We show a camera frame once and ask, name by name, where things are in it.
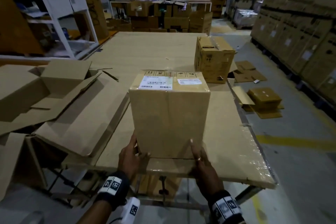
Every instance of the person's left hand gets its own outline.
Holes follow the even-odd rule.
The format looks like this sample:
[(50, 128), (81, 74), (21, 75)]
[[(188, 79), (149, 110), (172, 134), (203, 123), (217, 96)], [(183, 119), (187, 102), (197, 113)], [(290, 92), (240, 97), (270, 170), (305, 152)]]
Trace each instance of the person's left hand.
[(137, 174), (141, 159), (148, 155), (139, 152), (139, 155), (136, 156), (136, 144), (137, 138), (133, 133), (129, 144), (123, 148), (119, 154), (118, 170), (123, 171), (130, 181)]

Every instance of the white shelving unit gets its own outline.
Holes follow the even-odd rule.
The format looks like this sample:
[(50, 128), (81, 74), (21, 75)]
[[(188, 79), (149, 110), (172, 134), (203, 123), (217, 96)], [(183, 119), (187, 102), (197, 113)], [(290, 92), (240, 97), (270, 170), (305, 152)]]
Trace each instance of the white shelving unit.
[(53, 27), (59, 38), (59, 40), (56, 41), (56, 46), (52, 48), (50, 51), (48, 51), (47, 53), (45, 53), (44, 56), (42, 57), (33, 57), (29, 55), (25, 55), (25, 56), (0, 55), (0, 59), (32, 60), (32, 61), (49, 61), (52, 59), (79, 60), (83, 58), (84, 56), (86, 56), (87, 54), (91, 53), (95, 48), (98, 47), (99, 42), (97, 39), (97, 35), (95, 33), (95, 28), (93, 26), (86, 1), (82, 2), (83, 9), (76, 10), (76, 12), (85, 14), (85, 16), (87, 17), (87, 21), (90, 26), (89, 30), (91, 31), (90, 33), (92, 34), (94, 41), (86, 41), (84, 39), (68, 40), (60, 25), (60, 19), (63, 16), (61, 17), (57, 16), (57, 12), (55, 12), (55, 9), (54, 9), (54, 7), (57, 6), (57, 4), (52, 3), (51, 0), (43, 0), (43, 2), (44, 2), (46, 9), (48, 10), (48, 15), (50, 16), (51, 20), (28, 19), (27, 22), (28, 23), (44, 23), (44, 24), (48, 24), (49, 27)]

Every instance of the human hand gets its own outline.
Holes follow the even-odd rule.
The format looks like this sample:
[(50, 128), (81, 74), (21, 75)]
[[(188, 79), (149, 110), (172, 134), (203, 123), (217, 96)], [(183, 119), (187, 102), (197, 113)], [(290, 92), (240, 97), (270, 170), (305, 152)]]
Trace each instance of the human hand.
[(136, 144), (137, 138), (133, 133), (129, 144), (119, 154), (118, 170), (123, 171), (130, 181), (137, 174), (141, 159), (148, 155), (139, 152), (139, 155), (136, 156)]
[(192, 174), (195, 176), (199, 190), (208, 201), (209, 196), (223, 190), (224, 185), (208, 160), (204, 148), (202, 147), (201, 150), (197, 149), (192, 139), (190, 139), (190, 147), (196, 161), (196, 166), (193, 168)]

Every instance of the black cable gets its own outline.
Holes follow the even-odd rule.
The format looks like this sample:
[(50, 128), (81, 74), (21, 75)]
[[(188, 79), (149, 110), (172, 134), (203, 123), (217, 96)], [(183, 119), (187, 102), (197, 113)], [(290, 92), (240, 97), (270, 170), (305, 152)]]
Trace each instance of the black cable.
[(117, 221), (117, 220), (122, 220), (122, 219), (123, 219), (123, 218), (121, 218), (121, 217), (116, 218), (116, 219), (114, 219), (113, 221), (109, 222), (108, 224), (111, 224), (112, 222), (115, 222), (115, 221)]

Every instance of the workbench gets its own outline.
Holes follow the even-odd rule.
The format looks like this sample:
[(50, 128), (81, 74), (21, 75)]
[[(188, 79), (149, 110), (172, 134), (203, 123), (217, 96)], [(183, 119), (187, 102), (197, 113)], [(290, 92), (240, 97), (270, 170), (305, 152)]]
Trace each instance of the workbench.
[[(141, 69), (194, 71), (196, 40), (201, 35), (205, 34), (119, 32), (88, 59), (97, 67), (112, 67), (113, 75), (127, 92)], [(208, 86), (211, 98), (204, 148), (221, 180), (249, 185), (236, 197), (241, 204), (262, 189), (274, 189), (277, 182), (229, 83), (208, 83)], [(119, 153), (128, 144), (133, 130), (132, 111), (128, 106), (104, 149), (89, 161), (68, 155), (63, 168), (115, 171)], [(193, 159), (150, 158), (139, 172), (189, 178), (194, 164)], [(171, 203), (165, 206), (179, 207)]]

